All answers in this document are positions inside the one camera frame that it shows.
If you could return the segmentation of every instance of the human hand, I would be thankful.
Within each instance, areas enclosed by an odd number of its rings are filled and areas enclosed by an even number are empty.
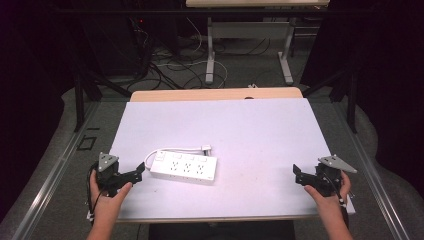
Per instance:
[[[340,196],[347,204],[347,194],[350,191],[351,183],[349,177],[341,171],[342,184]],[[318,214],[324,224],[330,239],[352,239],[349,230],[343,220],[340,202],[337,195],[323,197],[314,187],[305,186],[305,191],[311,195],[317,204]]]
[[[107,192],[100,192],[96,181],[96,171],[92,171],[90,175],[90,193],[95,221],[87,239],[110,238],[121,204],[131,188],[132,183],[129,182],[113,198],[107,197]]]

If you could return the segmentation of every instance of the white power strip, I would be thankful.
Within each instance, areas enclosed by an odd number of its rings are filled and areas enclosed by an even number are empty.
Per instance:
[[[215,180],[216,157],[159,150],[150,172],[154,177],[211,184]]]

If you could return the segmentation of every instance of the desk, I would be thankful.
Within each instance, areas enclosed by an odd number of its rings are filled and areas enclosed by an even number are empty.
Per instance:
[[[315,202],[294,182],[292,165],[314,172],[318,157],[330,152],[298,89],[134,93],[110,154],[119,156],[120,171],[127,172],[155,149],[203,144],[210,144],[212,156],[218,158],[212,186],[157,179],[146,170],[124,201],[118,221],[221,222],[317,215]],[[355,212],[351,204],[348,212]]]
[[[300,7],[300,6],[326,6],[329,0],[187,0],[188,7],[214,8],[214,7]],[[296,19],[289,22],[212,22],[208,18],[208,63],[206,67],[205,82],[213,82],[215,52],[213,51],[213,38],[273,38],[285,39],[283,52],[278,52],[278,57],[286,84],[292,85],[293,78],[287,63],[287,55],[293,37]]]

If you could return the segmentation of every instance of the finger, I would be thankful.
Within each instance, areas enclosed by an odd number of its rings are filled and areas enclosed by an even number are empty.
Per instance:
[[[91,196],[98,196],[100,194],[99,186],[96,180],[96,170],[91,171],[90,174],[90,192]]]
[[[319,201],[321,201],[321,199],[323,198],[323,196],[321,195],[321,193],[319,193],[314,187],[306,185],[304,187],[305,191],[307,193],[309,193],[309,195],[311,195],[311,197],[314,199],[314,201],[316,203],[318,203]]]
[[[343,197],[345,197],[350,192],[350,188],[351,188],[352,185],[351,185],[349,176],[347,176],[347,174],[343,171],[341,171],[341,173],[342,173],[343,185],[340,189],[340,194]]]
[[[117,199],[120,203],[122,203],[125,197],[127,196],[127,194],[130,192],[131,188],[132,188],[132,183],[130,182],[126,183],[118,192],[118,194],[116,194],[114,199]]]

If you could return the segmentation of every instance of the black curtain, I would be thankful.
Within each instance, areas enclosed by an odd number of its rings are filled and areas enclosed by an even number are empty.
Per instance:
[[[42,158],[63,112],[61,95],[73,87],[44,6],[26,0],[0,3],[0,220]]]
[[[329,9],[361,9],[377,1],[331,0]],[[399,1],[363,59],[357,103],[378,134],[377,161],[424,197],[424,5]],[[314,86],[342,68],[370,26],[367,19],[325,19],[301,83]]]

